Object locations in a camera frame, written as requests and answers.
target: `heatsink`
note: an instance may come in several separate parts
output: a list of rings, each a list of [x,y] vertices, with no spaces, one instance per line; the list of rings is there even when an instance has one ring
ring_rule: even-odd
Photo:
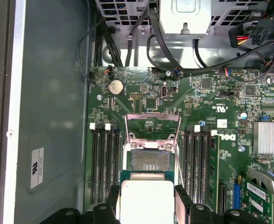
[[[274,155],[274,122],[255,122],[253,153]]]

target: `capacitor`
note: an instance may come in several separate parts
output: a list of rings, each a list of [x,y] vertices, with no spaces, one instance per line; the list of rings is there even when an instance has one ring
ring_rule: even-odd
[[[204,126],[204,125],[206,125],[206,122],[205,122],[205,121],[203,121],[203,120],[200,120],[198,123],[199,123],[199,125],[200,125],[200,126]]]
[[[247,114],[246,113],[240,113],[239,115],[238,115],[238,118],[239,119],[247,119]]]
[[[109,92],[114,96],[119,96],[123,93],[124,85],[122,81],[114,79],[108,84]]]

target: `pcie slot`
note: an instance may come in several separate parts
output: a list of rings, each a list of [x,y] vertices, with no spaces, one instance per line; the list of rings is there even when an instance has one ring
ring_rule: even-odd
[[[226,211],[226,195],[227,187],[224,183],[219,183],[219,193],[218,193],[218,214],[223,216]]]
[[[110,191],[110,186],[111,186],[111,157],[112,157],[112,132],[111,130],[106,132],[106,186],[105,186],[105,192],[106,192],[106,198],[108,197],[109,191]]]
[[[113,184],[118,184],[119,173],[119,140],[120,135],[118,130],[114,130],[114,144],[113,144]]]
[[[97,150],[98,150],[98,133],[94,131],[92,143],[92,161],[91,161],[91,203],[96,200],[96,185],[97,185]]]
[[[105,139],[106,134],[104,130],[99,130],[99,141],[98,141],[98,176],[99,176],[99,184],[98,184],[98,200],[97,202],[104,202],[103,192],[104,192],[104,160],[105,160]]]

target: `gray metal panel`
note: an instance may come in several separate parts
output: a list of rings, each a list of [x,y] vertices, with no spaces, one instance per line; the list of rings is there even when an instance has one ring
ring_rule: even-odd
[[[85,3],[26,2],[16,224],[40,223],[65,207],[83,210],[86,85],[76,46],[91,18]],[[31,189],[32,151],[41,147],[43,182]]]

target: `sticker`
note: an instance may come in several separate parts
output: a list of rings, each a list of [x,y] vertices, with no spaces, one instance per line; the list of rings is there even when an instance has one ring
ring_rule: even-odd
[[[31,179],[30,188],[43,182],[44,148],[38,148],[31,153]]]
[[[250,183],[247,183],[247,188],[253,192],[254,194],[258,195],[259,197],[261,197],[263,200],[266,199],[266,193],[264,193],[262,190],[259,190],[257,187],[253,186]]]
[[[217,128],[227,128],[227,119],[218,119]]]
[[[251,204],[252,204],[255,208],[257,208],[259,211],[263,212],[263,207],[262,207],[260,204],[258,204],[256,201],[254,201],[253,199],[251,199]]]

